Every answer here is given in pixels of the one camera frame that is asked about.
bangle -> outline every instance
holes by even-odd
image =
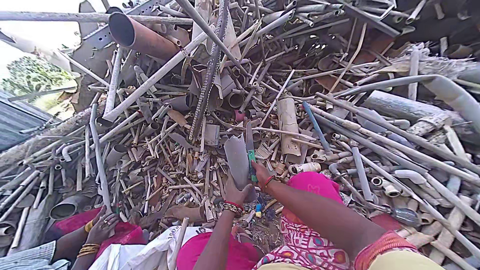
[[[88,254],[97,253],[100,250],[99,244],[85,244],[78,252],[77,258]]]
[[[236,203],[232,202],[224,202],[223,210],[232,211],[236,217],[240,216],[243,212],[243,210]]]
[[[240,210],[243,212],[243,207],[242,207],[242,206],[240,206],[240,205],[238,205],[238,204],[236,204],[236,203],[234,203],[234,202],[230,202],[230,201],[225,201],[225,203],[233,204],[234,206],[240,208]]]
[[[93,228],[93,220],[89,221],[87,224],[85,224],[85,231],[89,233]]]
[[[83,252],[83,253],[79,253],[77,255],[77,258],[80,258],[81,256],[85,256],[85,255],[89,255],[89,254],[95,254],[97,253],[98,251],[89,251],[89,252]]]
[[[263,192],[265,190],[265,188],[267,187],[268,183],[274,178],[275,178],[275,176],[273,176],[273,175],[268,177],[267,181],[265,182],[264,186],[260,189],[260,191]]]

green knife handle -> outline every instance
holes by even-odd
[[[248,161],[250,162],[250,164],[248,164],[248,165],[250,167],[250,174],[252,175],[252,181],[256,183],[256,182],[258,182],[258,179],[257,179],[257,176],[256,176],[257,172],[255,171],[255,168],[251,164],[252,160],[255,161],[255,162],[257,161],[255,159],[255,151],[249,150],[247,152],[247,154],[248,154]]]

knife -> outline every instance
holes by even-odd
[[[252,160],[256,162],[255,159],[255,150],[253,149],[253,134],[252,134],[252,123],[249,121],[247,123],[247,142],[246,142],[246,148],[247,148],[247,155],[248,155],[248,165],[250,167],[250,175],[252,176],[252,181],[253,182],[258,182],[257,179],[257,172],[255,168],[252,166]]]

scrap pile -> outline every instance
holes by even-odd
[[[329,175],[348,207],[435,262],[480,266],[477,6],[454,2],[176,0],[109,14],[0,13],[108,23],[80,49],[113,53],[103,73],[89,66],[95,59],[62,54],[85,74],[79,94],[95,93],[91,108],[0,156],[0,242],[30,247],[40,232],[25,223],[46,228],[40,217],[102,204],[122,204],[123,221],[150,240],[185,217],[211,228],[227,179],[243,188],[257,159],[284,183]],[[454,29],[439,29],[445,22]],[[282,207],[258,187],[248,199],[237,222],[269,251],[281,241]]]

green leaves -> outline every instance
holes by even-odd
[[[15,96],[50,90],[73,77],[63,69],[36,56],[24,56],[7,65],[10,77],[0,87]]]

